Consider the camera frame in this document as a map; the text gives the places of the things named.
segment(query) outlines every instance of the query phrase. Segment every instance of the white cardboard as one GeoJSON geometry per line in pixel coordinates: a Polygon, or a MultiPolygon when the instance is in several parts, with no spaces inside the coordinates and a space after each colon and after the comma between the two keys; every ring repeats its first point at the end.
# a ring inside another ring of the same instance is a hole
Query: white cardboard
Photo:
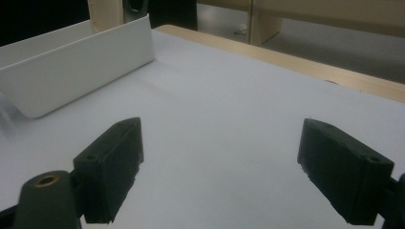
{"type": "Polygon", "coordinates": [[[149,17],[92,33],[89,21],[0,48],[0,92],[47,114],[154,58],[149,17]]]}

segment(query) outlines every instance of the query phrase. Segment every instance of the black plastic part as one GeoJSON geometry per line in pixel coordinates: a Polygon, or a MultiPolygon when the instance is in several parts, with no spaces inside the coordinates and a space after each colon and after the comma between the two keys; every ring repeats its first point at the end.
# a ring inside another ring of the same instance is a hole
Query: black plastic part
{"type": "Polygon", "coordinates": [[[393,178],[384,189],[379,214],[385,219],[383,229],[405,229],[405,174],[393,178]]]}
{"type": "Polygon", "coordinates": [[[0,212],[0,229],[11,229],[14,224],[17,205],[0,212]]]}
{"type": "Polygon", "coordinates": [[[80,202],[88,223],[109,223],[135,181],[143,161],[140,118],[118,122],[74,159],[83,185],[80,202]]]}
{"type": "Polygon", "coordinates": [[[68,172],[53,171],[27,181],[20,194],[14,229],[77,229],[75,197],[68,172]]]}
{"type": "Polygon", "coordinates": [[[298,163],[348,223],[374,224],[392,161],[328,123],[305,119],[298,163]]]}

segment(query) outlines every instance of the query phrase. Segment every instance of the wooden frame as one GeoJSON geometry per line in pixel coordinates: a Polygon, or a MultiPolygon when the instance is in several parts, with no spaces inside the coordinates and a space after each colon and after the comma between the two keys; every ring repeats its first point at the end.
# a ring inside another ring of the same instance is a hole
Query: wooden frame
{"type": "Polygon", "coordinates": [[[281,18],[405,37],[404,0],[253,0],[249,41],[261,45],[281,18]]]}

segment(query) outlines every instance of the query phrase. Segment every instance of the wooden edge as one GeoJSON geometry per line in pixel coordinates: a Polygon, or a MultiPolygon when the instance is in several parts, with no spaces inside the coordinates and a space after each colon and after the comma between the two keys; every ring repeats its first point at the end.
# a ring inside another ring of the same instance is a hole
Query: wooden edge
{"type": "Polygon", "coordinates": [[[360,92],[374,94],[405,103],[404,84],[339,69],[280,52],[265,50],[198,31],[191,31],[170,25],[158,27],[156,30],[220,50],[234,52],[253,59],[261,60],[315,78],[327,80],[360,92]]]}
{"type": "Polygon", "coordinates": [[[197,0],[197,3],[213,7],[227,8],[233,10],[250,11],[251,0],[197,0]]]}

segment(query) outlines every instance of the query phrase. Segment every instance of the wooden panel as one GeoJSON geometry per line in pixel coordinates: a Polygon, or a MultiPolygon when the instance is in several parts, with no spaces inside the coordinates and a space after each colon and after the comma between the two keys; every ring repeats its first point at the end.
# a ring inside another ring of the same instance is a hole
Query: wooden panel
{"type": "Polygon", "coordinates": [[[405,37],[404,0],[255,0],[262,13],[405,37]]]}
{"type": "Polygon", "coordinates": [[[250,11],[251,7],[251,0],[197,0],[197,3],[242,11],[250,11]]]}
{"type": "Polygon", "coordinates": [[[159,27],[158,30],[217,49],[242,54],[270,64],[275,64],[298,73],[333,82],[361,92],[375,94],[405,103],[405,85],[403,84],[339,69],[292,55],[265,50],[202,32],[190,31],[174,26],[163,26],[159,27]]]}

